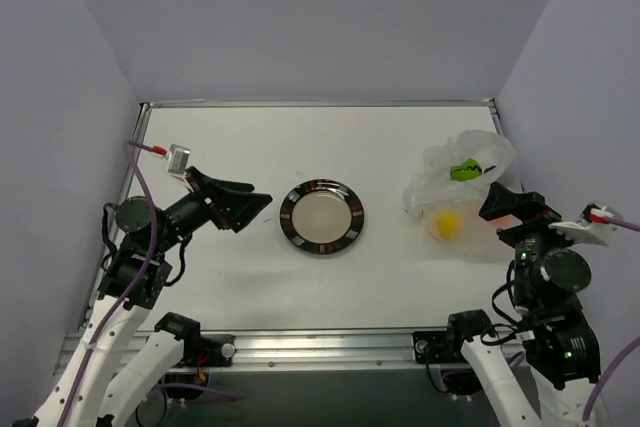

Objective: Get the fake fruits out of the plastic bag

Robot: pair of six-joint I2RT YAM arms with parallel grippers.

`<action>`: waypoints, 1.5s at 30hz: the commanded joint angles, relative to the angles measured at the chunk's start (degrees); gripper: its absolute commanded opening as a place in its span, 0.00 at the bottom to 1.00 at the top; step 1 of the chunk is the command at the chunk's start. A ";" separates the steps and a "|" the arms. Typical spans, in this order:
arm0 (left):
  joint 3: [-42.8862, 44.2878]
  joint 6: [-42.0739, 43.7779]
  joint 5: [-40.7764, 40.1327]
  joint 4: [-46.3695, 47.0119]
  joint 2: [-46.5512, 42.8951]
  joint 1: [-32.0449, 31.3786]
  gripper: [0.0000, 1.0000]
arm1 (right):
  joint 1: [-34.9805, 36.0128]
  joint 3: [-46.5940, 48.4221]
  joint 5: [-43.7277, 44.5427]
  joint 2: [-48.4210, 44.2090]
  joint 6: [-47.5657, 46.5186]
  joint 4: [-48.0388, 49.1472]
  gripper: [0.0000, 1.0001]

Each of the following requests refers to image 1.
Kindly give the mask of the yellow fake pear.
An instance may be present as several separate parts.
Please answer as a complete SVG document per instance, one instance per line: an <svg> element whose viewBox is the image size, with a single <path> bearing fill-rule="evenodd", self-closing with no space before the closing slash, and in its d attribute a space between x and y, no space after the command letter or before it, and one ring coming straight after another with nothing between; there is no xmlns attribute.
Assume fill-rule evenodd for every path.
<svg viewBox="0 0 640 427"><path fill-rule="evenodd" d="M460 233L460 217L453 211L441 211L434 216L433 229L441 240L451 240Z"/></svg>

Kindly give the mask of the orange fake persimmon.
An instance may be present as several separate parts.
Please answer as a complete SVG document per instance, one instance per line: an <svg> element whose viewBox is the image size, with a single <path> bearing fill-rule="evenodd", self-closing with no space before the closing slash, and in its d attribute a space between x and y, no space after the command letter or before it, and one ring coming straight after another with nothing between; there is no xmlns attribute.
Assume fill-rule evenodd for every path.
<svg viewBox="0 0 640 427"><path fill-rule="evenodd" d="M490 224L496 228L509 228L517 224L517 220L513 216L504 216L490 221Z"/></svg>

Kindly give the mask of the green fake watermelon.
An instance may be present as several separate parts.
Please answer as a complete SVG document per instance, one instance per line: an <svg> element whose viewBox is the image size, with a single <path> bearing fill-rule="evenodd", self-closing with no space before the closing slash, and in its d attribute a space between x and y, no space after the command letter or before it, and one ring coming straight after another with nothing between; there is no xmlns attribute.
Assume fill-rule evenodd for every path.
<svg viewBox="0 0 640 427"><path fill-rule="evenodd" d="M450 178L457 182L466 182L483 175L483 168L473 158L468 158L458 165L454 165L449 170Z"/></svg>

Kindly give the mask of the clear plastic bag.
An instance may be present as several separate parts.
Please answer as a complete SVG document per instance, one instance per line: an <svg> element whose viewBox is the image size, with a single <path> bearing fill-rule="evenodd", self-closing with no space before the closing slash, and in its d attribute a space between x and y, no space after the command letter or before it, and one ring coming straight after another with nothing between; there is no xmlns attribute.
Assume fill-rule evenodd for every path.
<svg viewBox="0 0 640 427"><path fill-rule="evenodd" d="M452 180L450 168L468 158L481 165L483 175L466 182ZM489 186L496 181L521 189L515 148L502 135L466 130L424 149L423 169L403 192L404 210L424 228L441 255L476 263L503 263L509 260L510 249L498 240L499 228L478 215ZM448 241L437 237L433 229L434 216L441 211L453 211L460 217L460 233Z"/></svg>

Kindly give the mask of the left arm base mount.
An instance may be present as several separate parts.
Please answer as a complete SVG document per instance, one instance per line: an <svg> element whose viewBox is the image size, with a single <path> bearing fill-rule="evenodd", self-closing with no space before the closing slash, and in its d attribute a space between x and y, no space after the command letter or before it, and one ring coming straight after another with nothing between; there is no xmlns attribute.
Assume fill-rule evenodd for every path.
<svg viewBox="0 0 640 427"><path fill-rule="evenodd" d="M230 367L236 353L236 338L230 334L196 336L184 341L182 367Z"/></svg>

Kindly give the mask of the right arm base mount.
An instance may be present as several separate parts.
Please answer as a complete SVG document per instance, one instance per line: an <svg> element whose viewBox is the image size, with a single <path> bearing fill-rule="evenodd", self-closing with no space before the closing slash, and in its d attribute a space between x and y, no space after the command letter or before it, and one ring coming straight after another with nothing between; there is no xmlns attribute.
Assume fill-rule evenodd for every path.
<svg viewBox="0 0 640 427"><path fill-rule="evenodd" d="M445 330L422 330L412 334L414 359L418 364L464 363L460 348L455 347Z"/></svg>

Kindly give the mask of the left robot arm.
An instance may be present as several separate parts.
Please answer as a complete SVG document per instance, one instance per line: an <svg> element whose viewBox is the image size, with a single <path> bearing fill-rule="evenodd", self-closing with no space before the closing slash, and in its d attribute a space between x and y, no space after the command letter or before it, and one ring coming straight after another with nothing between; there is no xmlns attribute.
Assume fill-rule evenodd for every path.
<svg viewBox="0 0 640 427"><path fill-rule="evenodd" d="M213 179L195 167L183 179L187 193L166 209L150 195L132 197L115 209L124 237L112 247L92 315L51 393L20 426L122 426L172 367L196 364L205 350L222 346L201 335L197 321L169 312L134 358L120 363L130 341L173 285L166 253L183 246L211 223L235 233L272 201L253 185Z"/></svg>

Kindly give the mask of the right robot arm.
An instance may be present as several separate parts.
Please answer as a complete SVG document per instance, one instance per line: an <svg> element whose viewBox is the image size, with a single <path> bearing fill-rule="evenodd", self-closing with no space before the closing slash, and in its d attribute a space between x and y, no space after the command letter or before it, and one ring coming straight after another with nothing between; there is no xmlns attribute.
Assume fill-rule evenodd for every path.
<svg viewBox="0 0 640 427"><path fill-rule="evenodd" d="M509 334L499 336L482 310L450 315L444 347L466 360L502 426L595 426L602 381L600 346L578 298L592 280L576 244L607 245L615 216L591 203L565 221L536 192L491 184L479 215L518 224L500 229L513 248L506 283L516 314L500 311Z"/></svg>

